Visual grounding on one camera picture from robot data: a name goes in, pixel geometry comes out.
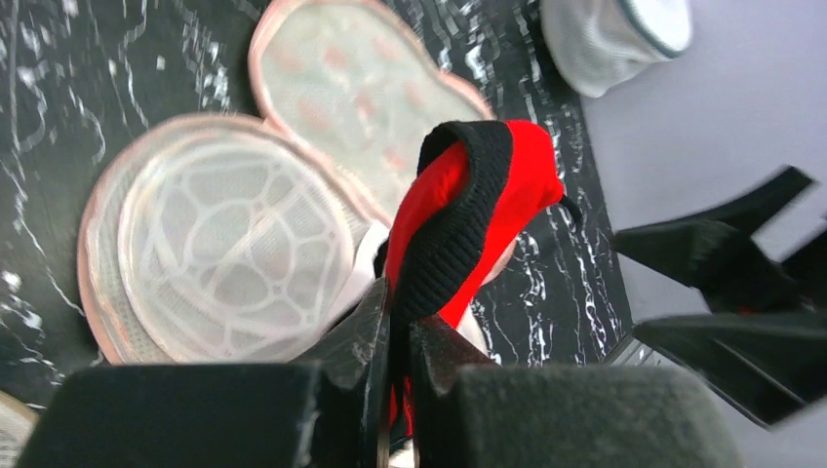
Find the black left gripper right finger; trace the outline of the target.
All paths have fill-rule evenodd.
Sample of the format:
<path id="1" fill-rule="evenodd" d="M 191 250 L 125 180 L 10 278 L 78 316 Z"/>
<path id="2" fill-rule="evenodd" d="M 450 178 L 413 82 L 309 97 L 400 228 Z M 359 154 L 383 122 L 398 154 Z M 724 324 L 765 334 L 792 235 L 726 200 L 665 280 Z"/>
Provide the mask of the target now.
<path id="1" fill-rule="evenodd" d="M 436 317 L 410 326 L 422 467 L 739 467 L 711 393 L 664 367 L 500 366 Z"/>

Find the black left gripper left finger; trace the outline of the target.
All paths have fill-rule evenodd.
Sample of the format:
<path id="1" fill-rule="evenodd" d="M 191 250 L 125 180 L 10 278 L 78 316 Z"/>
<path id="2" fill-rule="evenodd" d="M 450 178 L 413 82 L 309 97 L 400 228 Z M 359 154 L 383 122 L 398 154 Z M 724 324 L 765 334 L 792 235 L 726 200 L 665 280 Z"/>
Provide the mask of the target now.
<path id="1" fill-rule="evenodd" d="M 21 467 L 384 467 L 387 284 L 288 363 L 73 374 Z"/>

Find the red bra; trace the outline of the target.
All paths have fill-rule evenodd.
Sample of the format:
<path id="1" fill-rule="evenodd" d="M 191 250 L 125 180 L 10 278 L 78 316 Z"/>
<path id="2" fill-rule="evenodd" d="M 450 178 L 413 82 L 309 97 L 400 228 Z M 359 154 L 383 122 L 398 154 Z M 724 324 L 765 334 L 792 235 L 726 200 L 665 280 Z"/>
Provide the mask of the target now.
<path id="1" fill-rule="evenodd" d="M 581 220 L 542 127 L 524 120 L 435 127 L 387 241 L 391 330 L 433 315 L 456 329 L 515 239 L 556 204 Z"/>

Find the floral mesh laundry bag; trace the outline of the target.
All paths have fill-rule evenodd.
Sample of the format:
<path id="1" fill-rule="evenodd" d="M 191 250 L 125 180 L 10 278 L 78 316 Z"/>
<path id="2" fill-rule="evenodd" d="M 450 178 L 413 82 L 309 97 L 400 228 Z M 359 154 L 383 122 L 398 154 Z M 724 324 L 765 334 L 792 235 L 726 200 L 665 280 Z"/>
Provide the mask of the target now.
<path id="1" fill-rule="evenodd" d="M 248 65 L 257 116 L 154 127 L 88 201 L 79 288 L 113 364 L 294 359 L 374 282 L 424 137 L 493 118 L 378 1 L 275 1 Z"/>

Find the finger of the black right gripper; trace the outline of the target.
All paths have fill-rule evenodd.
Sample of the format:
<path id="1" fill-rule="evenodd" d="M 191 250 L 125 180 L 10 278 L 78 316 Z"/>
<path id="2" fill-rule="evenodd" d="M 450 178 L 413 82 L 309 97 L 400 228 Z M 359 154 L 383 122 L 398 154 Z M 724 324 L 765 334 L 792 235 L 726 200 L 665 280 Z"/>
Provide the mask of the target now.
<path id="1" fill-rule="evenodd" d="M 812 313 L 672 316 L 643 322 L 633 337 L 700 374 L 762 426 L 826 397 L 826 317 Z"/>
<path id="2" fill-rule="evenodd" d="M 705 211 L 617 231 L 611 246 L 698 290 L 713 313 L 812 312 L 801 280 L 753 236 L 814 181 L 786 166 L 742 195 Z"/>

